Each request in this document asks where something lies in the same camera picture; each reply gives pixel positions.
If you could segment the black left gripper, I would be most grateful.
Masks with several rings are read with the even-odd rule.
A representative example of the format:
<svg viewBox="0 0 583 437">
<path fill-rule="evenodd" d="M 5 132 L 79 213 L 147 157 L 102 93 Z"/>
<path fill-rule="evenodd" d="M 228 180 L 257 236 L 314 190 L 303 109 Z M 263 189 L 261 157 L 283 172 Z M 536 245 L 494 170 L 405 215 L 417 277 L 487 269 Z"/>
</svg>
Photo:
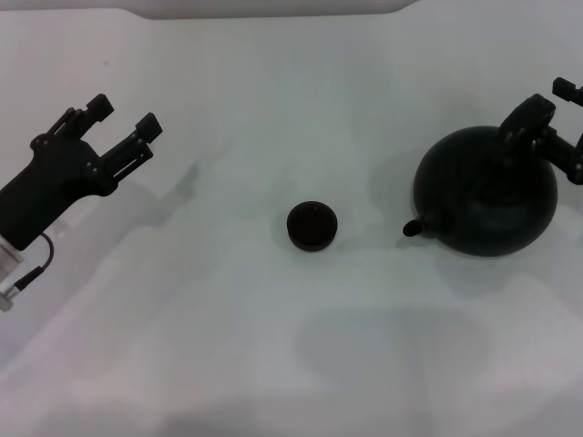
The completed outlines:
<svg viewBox="0 0 583 437">
<path fill-rule="evenodd" d="M 114 112 L 104 94 L 86 108 L 68 108 L 47 130 L 30 163 L 1 189 L 1 236 L 15 249 L 25 249 L 76 201 L 105 197 L 119 182 L 153 158 L 149 145 L 163 132 L 153 113 L 102 158 L 81 139 Z"/>
</svg>

